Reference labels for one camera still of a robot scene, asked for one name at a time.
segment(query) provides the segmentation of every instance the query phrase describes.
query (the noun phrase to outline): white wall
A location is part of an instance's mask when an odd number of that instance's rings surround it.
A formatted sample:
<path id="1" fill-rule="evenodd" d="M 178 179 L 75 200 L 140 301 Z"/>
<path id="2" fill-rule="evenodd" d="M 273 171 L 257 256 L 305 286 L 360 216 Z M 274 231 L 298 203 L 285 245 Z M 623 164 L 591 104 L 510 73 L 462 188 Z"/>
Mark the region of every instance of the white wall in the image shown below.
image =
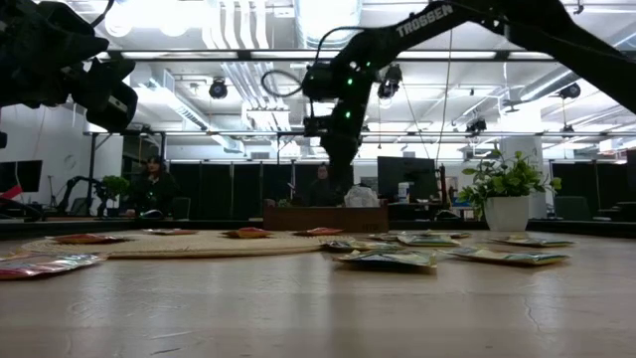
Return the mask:
<path id="1" fill-rule="evenodd" d="M 43 161 L 40 191 L 24 193 L 22 199 L 25 203 L 51 203 L 48 176 L 52 177 L 54 194 L 60 192 L 58 202 L 64 195 L 64 190 L 60 190 L 69 179 L 78 175 L 88 176 L 90 137 L 82 135 L 86 126 L 82 115 L 76 114 L 74 118 L 71 110 L 62 107 L 30 109 L 24 105 L 4 107 L 0 113 L 0 129 L 9 135 L 7 147 L 0 149 L 0 162 Z M 97 150 L 95 178 L 121 174 L 122 144 L 122 137 L 113 136 Z M 85 197 L 86 189 L 85 183 L 76 185 L 69 201 L 69 208 L 74 198 Z"/>

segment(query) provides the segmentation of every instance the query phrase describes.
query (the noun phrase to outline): pillar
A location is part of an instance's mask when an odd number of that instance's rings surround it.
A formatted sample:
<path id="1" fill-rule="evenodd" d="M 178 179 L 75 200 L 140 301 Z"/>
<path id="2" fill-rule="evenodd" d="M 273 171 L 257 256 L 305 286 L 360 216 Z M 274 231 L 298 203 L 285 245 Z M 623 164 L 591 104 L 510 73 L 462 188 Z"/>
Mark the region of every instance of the pillar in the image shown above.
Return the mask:
<path id="1" fill-rule="evenodd" d="M 506 113 L 501 117 L 502 131 L 511 132 L 541 132 L 541 108 L 533 103 L 517 107 L 519 111 Z M 544 172 L 544 155 L 542 139 L 539 136 L 511 136 L 500 140 L 499 150 L 504 158 L 514 158 L 515 152 L 521 151 L 524 157 L 530 156 L 530 164 Z M 530 218 L 545 218 L 547 215 L 546 194 L 534 193 L 530 197 Z"/>

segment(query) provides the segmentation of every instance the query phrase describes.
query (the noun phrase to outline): white bag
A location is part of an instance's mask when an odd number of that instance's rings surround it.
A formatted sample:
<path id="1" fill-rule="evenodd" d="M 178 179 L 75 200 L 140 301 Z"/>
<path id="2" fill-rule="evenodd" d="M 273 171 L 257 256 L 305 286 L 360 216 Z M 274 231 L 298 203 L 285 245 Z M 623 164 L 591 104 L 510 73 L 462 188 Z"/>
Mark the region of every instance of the white bag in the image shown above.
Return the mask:
<path id="1" fill-rule="evenodd" d="M 345 196 L 347 208 L 379 208 L 378 195 L 371 188 L 354 186 Z"/>

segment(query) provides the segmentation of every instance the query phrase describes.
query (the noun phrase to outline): cable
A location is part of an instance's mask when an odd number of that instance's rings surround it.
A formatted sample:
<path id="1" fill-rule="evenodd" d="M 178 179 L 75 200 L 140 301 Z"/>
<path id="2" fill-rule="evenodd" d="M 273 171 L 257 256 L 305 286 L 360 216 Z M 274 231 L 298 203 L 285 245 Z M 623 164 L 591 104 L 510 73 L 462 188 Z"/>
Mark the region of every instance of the cable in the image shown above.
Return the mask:
<path id="1" fill-rule="evenodd" d="M 38 130 L 38 137 L 36 139 L 36 149 L 33 152 L 33 160 L 36 159 L 36 157 L 38 156 L 38 149 L 40 148 L 40 137 L 42 136 L 42 129 L 44 128 L 44 121 L 47 118 L 47 108 L 44 107 L 42 109 L 43 114 L 42 114 L 42 122 L 40 123 L 40 129 Z"/>
<path id="2" fill-rule="evenodd" d="M 323 35 L 323 37 L 320 39 L 320 42 L 318 43 L 318 48 L 316 49 L 316 58 L 314 59 L 314 65 L 316 65 L 316 63 L 318 63 L 319 56 L 320 56 L 320 50 L 322 49 L 322 46 L 323 46 L 325 40 L 329 37 L 329 35 L 337 32 L 337 31 L 343 31 L 343 30 L 360 30 L 360 31 L 364 31 L 364 30 L 369 30 L 369 29 L 370 28 L 365 28 L 365 27 L 361 27 L 361 26 L 341 26 L 341 27 L 337 27 L 337 28 L 333 28 L 333 29 L 329 30 L 325 35 Z M 266 84 L 265 80 L 267 79 L 267 77 L 269 77 L 269 76 L 271 76 L 273 74 L 283 75 L 283 76 L 287 77 L 288 79 L 293 80 L 294 82 L 296 82 L 298 84 L 298 88 L 293 90 L 293 91 L 291 91 L 291 92 L 289 92 L 289 93 L 278 93 L 275 90 L 270 89 L 269 86 Z M 265 92 L 267 92 L 267 94 L 273 95 L 273 96 L 276 96 L 276 97 L 281 97 L 281 98 L 287 98 L 287 97 L 293 96 L 293 95 L 299 93 L 300 91 L 302 91 L 302 81 L 297 79 L 294 74 L 291 74 L 291 73 L 289 73 L 287 71 L 283 71 L 283 70 L 270 70 L 270 71 L 267 71 L 260 78 L 260 85 L 265 90 Z"/>
<path id="3" fill-rule="evenodd" d="M 97 16 L 97 18 L 95 18 L 90 23 L 90 25 L 92 27 L 96 27 L 97 25 L 99 25 L 106 18 L 106 14 L 108 14 L 108 11 L 110 11 L 114 3 L 115 3 L 115 0 L 108 0 L 108 3 L 106 4 L 106 8 L 103 10 L 103 12 L 99 16 Z"/>
<path id="4" fill-rule="evenodd" d="M 268 76 L 271 76 L 274 74 L 283 75 L 287 77 L 288 79 L 296 82 L 296 84 L 298 85 L 298 88 L 296 88 L 295 90 L 289 93 L 278 93 L 275 90 L 270 89 L 269 86 L 267 85 L 266 79 Z M 293 74 L 283 70 L 269 70 L 266 73 L 264 73 L 263 76 L 260 78 L 260 86 L 267 92 L 267 94 L 273 95 L 276 97 L 281 97 L 281 98 L 287 98 L 302 91 L 302 82 L 299 79 L 297 79 L 296 76 L 294 76 Z"/>
<path id="5" fill-rule="evenodd" d="M 452 58 L 453 50 L 453 30 L 450 30 L 450 40 L 448 42 L 448 67 L 446 68 L 446 89 L 444 90 L 444 108 L 441 115 L 441 129 L 439 129 L 439 140 L 437 143 L 437 154 L 435 155 L 435 165 L 439 160 L 439 149 L 441 149 L 441 136 L 444 134 L 444 125 L 446 124 L 446 108 L 448 105 L 448 85 L 450 82 L 450 61 Z"/>
<path id="6" fill-rule="evenodd" d="M 428 154 L 428 149 L 426 148 L 426 143 L 424 142 L 424 137 L 421 136 L 421 130 L 419 129 L 419 123 L 415 118 L 415 111 L 413 110 L 412 105 L 410 104 L 410 99 L 408 98 L 408 92 L 406 91 L 406 85 L 404 81 L 401 82 L 401 86 L 404 89 L 404 95 L 406 96 L 406 104 L 408 104 L 408 110 L 410 110 L 410 116 L 413 118 L 413 122 L 415 123 L 415 128 L 417 129 L 417 134 L 419 134 L 419 141 L 421 141 L 421 145 L 424 146 L 424 151 L 426 152 L 426 158 L 430 159 L 430 155 Z"/>

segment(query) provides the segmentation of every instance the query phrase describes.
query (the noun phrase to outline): white plant pot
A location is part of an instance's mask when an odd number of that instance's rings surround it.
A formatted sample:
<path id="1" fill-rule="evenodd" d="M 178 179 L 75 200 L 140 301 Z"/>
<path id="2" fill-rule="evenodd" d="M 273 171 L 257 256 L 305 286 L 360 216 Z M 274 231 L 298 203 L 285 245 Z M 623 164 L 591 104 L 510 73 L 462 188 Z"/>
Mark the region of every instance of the white plant pot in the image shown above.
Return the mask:
<path id="1" fill-rule="evenodd" d="M 484 214 L 491 231 L 523 232 L 530 217 L 530 197 L 488 198 Z"/>

